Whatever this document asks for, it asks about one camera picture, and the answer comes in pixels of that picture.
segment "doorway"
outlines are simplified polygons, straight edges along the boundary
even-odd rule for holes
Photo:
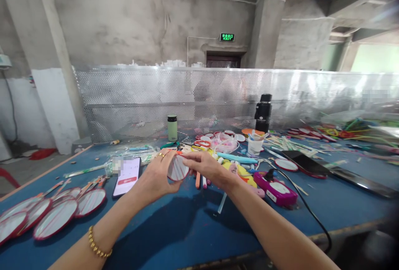
[[[207,52],[207,68],[241,68],[241,52]]]

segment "exit sign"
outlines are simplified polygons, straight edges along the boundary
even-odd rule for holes
[[[221,33],[220,34],[220,41],[234,42],[234,37],[235,37],[235,34]]]

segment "perforated metal sheet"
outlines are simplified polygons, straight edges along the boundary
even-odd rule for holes
[[[166,136],[168,114],[187,134],[254,127],[263,93],[273,95],[272,129],[399,95],[397,74],[99,66],[75,75],[94,143]]]

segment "black smartphone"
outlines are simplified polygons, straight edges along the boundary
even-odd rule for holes
[[[114,157],[112,160],[113,173],[118,174],[112,197],[119,197],[127,193],[141,176],[141,158]]]
[[[388,188],[384,185],[376,183],[374,181],[370,181],[356,173],[353,173],[349,170],[343,169],[341,167],[333,167],[330,169],[331,173],[341,178],[349,183],[352,183],[366,191],[372,192],[374,194],[383,196],[385,198],[399,198],[399,192]]]
[[[330,174],[328,168],[305,156],[300,151],[282,151],[282,153],[309,175],[327,176]]]

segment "beaded bracelet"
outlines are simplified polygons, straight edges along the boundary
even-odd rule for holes
[[[109,253],[104,253],[99,248],[96,246],[93,240],[93,226],[90,226],[89,228],[89,242],[90,242],[90,247],[93,249],[94,253],[97,254],[101,258],[107,258],[111,255],[112,249]]]

